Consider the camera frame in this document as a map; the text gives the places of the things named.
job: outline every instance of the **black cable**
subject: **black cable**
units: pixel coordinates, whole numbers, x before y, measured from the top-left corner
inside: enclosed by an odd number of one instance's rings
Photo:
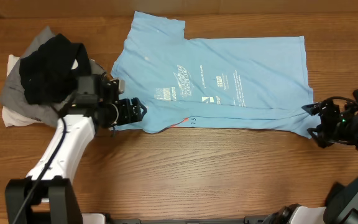
[[[47,163],[45,164],[44,168],[42,169],[40,175],[37,177],[37,180],[35,181],[35,183],[33,184],[33,186],[31,187],[31,189],[29,190],[29,193],[27,194],[27,196],[25,197],[19,211],[17,212],[15,219],[13,219],[12,224],[16,224],[17,221],[19,220],[19,217],[21,215],[21,213],[23,213],[24,209],[29,206],[30,204],[30,200],[32,199],[32,197],[34,196],[34,191],[37,188],[37,186],[41,183],[41,179],[42,177],[45,175],[45,173],[48,171],[53,159],[55,158],[57,152],[59,151],[60,147],[63,144],[63,140],[65,139],[66,136],[66,131],[67,131],[67,127],[66,127],[66,121],[61,118],[63,121],[63,134],[62,134],[62,138],[60,138],[59,143],[57,144],[55,150],[53,151],[52,155],[50,156],[49,160],[47,161]]]
[[[346,97],[341,97],[341,96],[333,96],[333,97],[330,97],[324,101],[328,101],[328,100],[345,100],[345,101],[348,101],[348,102],[351,102],[351,103],[354,103],[355,105],[358,106],[358,102],[356,102],[356,100],[352,100],[352,99],[349,99],[349,98],[346,98]]]

